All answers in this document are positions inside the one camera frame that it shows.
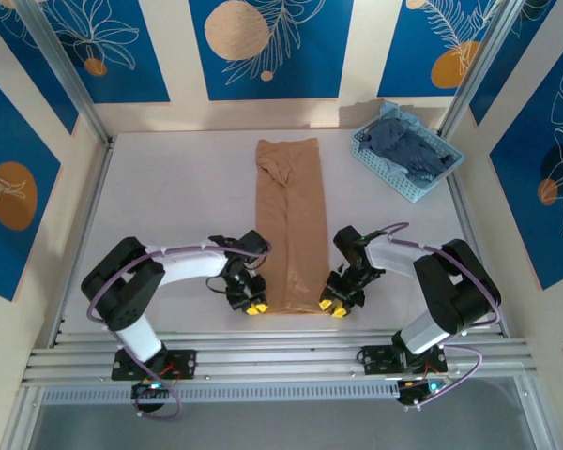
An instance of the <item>black motor bracket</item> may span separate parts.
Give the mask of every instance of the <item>black motor bracket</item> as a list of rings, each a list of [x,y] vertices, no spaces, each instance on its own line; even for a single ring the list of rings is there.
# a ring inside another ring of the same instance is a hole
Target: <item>black motor bracket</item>
[[[357,360],[363,365],[365,375],[421,375],[449,370],[444,351],[437,345],[420,354],[412,354],[402,343],[399,333],[392,337],[391,345],[362,347]]]
[[[329,273],[326,287],[319,300],[322,310],[329,310],[334,317],[343,317],[350,313],[354,305],[365,305],[363,289],[372,281],[380,278],[386,271],[375,269],[369,263],[365,247],[374,238],[385,234],[373,232],[362,236],[351,225],[342,228],[334,236],[334,245],[348,261],[345,269],[340,266],[337,271]]]
[[[114,274],[146,254],[146,247],[135,237],[126,237],[82,281],[82,292],[92,300]],[[129,271],[128,280],[114,282],[96,303],[96,311],[109,330],[120,331],[135,323],[152,299],[165,275],[160,262],[146,259]]]
[[[163,344],[144,364],[163,380],[192,380],[196,369],[196,351],[169,350]],[[123,349],[114,354],[111,378],[118,382],[152,380]]]
[[[255,230],[247,232],[240,239],[223,236],[210,236],[208,239],[219,247],[237,248],[250,253],[267,253],[267,241]],[[268,308],[266,302],[265,279],[252,274],[248,264],[254,263],[258,257],[244,256],[226,251],[227,264],[221,272],[225,281],[225,297],[232,309],[241,309],[247,314],[259,314]]]
[[[498,288],[465,241],[453,239],[442,250],[466,267],[500,305]],[[447,333],[462,332],[492,310],[482,291],[444,257],[425,255],[413,265],[430,315]],[[461,280],[455,283],[451,277]]]
[[[399,403],[405,406],[414,406],[417,403],[421,403],[432,394],[428,380],[422,380],[420,382],[397,382],[397,384],[399,390],[399,397],[397,399]]]

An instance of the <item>white table surface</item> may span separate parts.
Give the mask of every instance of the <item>white table surface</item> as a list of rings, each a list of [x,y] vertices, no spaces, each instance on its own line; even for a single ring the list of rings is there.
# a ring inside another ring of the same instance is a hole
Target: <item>white table surface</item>
[[[195,244],[213,234],[239,238],[254,228],[254,150],[259,139],[319,139],[332,268],[342,263],[332,239],[346,225],[366,234],[409,221],[404,238],[435,245],[462,237],[446,181],[412,204],[352,157],[351,136],[351,130],[343,129],[119,135],[61,331],[99,331],[85,317],[88,300],[79,286],[122,238],[136,236],[144,245],[170,247]],[[161,332],[396,330],[426,309],[418,282],[397,274],[383,275],[365,294],[365,308],[355,307],[343,319],[249,317],[232,311],[224,296],[195,278],[160,288],[146,313]]]

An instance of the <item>blue clothing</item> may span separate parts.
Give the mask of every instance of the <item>blue clothing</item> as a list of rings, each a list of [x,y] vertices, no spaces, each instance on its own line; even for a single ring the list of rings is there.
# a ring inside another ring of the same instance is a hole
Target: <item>blue clothing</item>
[[[394,174],[403,172],[409,178],[426,181],[434,180],[454,163],[453,157],[441,158],[423,138],[395,118],[374,122],[365,130],[359,149],[369,149],[390,161]]]

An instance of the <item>orange circle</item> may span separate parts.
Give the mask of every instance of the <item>orange circle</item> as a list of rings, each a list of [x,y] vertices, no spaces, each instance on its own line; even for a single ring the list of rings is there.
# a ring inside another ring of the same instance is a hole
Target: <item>orange circle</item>
[[[261,73],[261,80],[263,80],[264,82],[270,82],[271,80],[273,80],[273,72],[265,70],[263,73]]]
[[[409,9],[419,9],[427,3],[427,0],[406,0],[405,3]]]
[[[471,64],[471,60],[475,56],[479,48],[479,42],[467,41],[456,49],[450,49],[444,52],[442,56],[436,59],[432,68],[432,83],[440,89],[451,89],[459,87],[463,81],[463,76]],[[461,55],[464,56],[463,73],[461,66]]]
[[[102,61],[96,58],[87,58],[84,62],[84,68],[90,75],[94,75],[95,77],[106,75],[106,66]]]
[[[211,50],[228,61],[253,58],[263,51],[270,38],[263,14],[241,0],[218,5],[206,18],[205,36]]]
[[[24,197],[8,193],[8,188],[0,188],[0,223],[16,232],[25,230],[36,214],[38,207],[38,188],[34,175],[18,162],[0,164],[0,179],[10,185],[24,186],[17,191]]]
[[[43,3],[47,0],[36,0],[36,3]],[[7,7],[9,9],[14,9],[15,5],[14,3],[12,3],[12,0],[0,0],[0,5],[2,5],[3,7]]]
[[[540,182],[538,186],[538,198],[542,204],[550,206],[556,201],[558,196],[558,186],[556,182],[550,178],[546,178]]]

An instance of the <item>pant leg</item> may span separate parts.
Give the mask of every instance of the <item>pant leg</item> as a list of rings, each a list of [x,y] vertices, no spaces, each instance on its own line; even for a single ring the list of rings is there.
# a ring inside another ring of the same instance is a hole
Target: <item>pant leg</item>
[[[276,148],[276,144],[268,141],[259,141],[256,148],[256,231],[273,248],[259,272],[266,281],[267,312],[272,313],[285,311],[288,272],[284,161]]]
[[[319,299],[329,276],[329,253],[319,142],[292,142],[288,150],[292,173],[286,185],[286,305],[292,310],[321,313]]]

